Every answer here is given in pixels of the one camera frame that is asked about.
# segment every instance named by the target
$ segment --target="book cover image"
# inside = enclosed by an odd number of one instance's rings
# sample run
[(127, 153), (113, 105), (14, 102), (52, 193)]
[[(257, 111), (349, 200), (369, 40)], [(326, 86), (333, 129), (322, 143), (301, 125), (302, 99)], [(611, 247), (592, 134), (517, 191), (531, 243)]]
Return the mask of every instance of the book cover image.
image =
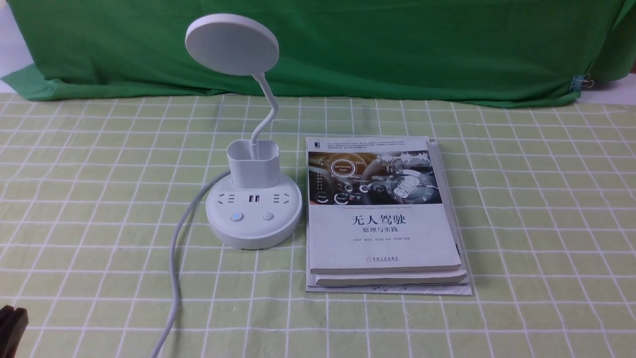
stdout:
[(308, 171), (310, 204), (442, 203), (427, 150), (309, 152)]

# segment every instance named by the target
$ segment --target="power cord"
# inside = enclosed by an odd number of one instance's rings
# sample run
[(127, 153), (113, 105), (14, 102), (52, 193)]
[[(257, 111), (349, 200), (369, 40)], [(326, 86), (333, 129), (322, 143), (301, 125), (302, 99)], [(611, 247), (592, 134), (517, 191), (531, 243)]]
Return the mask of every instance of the power cord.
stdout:
[(170, 244), (170, 282), (172, 284), (172, 305), (170, 306), (170, 314), (168, 315), (168, 320), (165, 324), (165, 329), (163, 330), (163, 334), (155, 347), (151, 358), (157, 358), (159, 356), (159, 352), (165, 343), (166, 338), (168, 338), (168, 334), (170, 334), (170, 330), (172, 329), (172, 325), (174, 324), (175, 319), (177, 318), (177, 312), (179, 311), (179, 303), (181, 302), (181, 297), (179, 296), (179, 268), (177, 267), (177, 241), (179, 240), (179, 232), (181, 228), (185, 224), (186, 220), (190, 216), (191, 213), (195, 211), (195, 208), (201, 202), (201, 199), (205, 196), (205, 193), (210, 191), (210, 189), (214, 186), (214, 184), (218, 183), (219, 180), (228, 176), (230, 171), (224, 171), (223, 173), (216, 176), (212, 179), (205, 187), (201, 188), (201, 191), (195, 196), (192, 200), (186, 212), (183, 213), (181, 220), (177, 223), (177, 226), (174, 229), (174, 234), (172, 235), (172, 243)]

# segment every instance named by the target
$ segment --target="book title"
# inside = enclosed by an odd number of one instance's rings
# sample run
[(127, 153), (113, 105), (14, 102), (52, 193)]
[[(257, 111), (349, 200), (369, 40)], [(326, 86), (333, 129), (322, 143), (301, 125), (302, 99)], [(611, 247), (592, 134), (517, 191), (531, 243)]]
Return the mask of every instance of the book title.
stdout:
[(398, 227), (406, 224), (404, 215), (362, 215), (352, 217), (353, 224), (362, 226), (363, 233), (397, 233)]

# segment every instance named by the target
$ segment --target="blue button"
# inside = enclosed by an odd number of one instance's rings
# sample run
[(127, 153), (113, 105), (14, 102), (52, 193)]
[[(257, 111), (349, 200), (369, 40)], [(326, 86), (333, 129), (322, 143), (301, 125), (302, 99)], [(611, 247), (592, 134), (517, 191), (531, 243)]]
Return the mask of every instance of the blue button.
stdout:
[(236, 221), (241, 221), (243, 219), (243, 214), (242, 213), (234, 213), (232, 214), (232, 216), (230, 217), (230, 219), (234, 222)]

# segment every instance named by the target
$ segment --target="round lamp head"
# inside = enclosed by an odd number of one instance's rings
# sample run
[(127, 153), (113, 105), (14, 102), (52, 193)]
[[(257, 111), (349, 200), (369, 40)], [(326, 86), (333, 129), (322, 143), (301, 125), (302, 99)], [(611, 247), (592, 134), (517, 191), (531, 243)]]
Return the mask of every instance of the round lamp head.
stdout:
[(201, 65), (235, 76), (269, 71), (279, 58), (276, 36), (240, 15), (213, 14), (196, 19), (186, 33), (186, 49)]

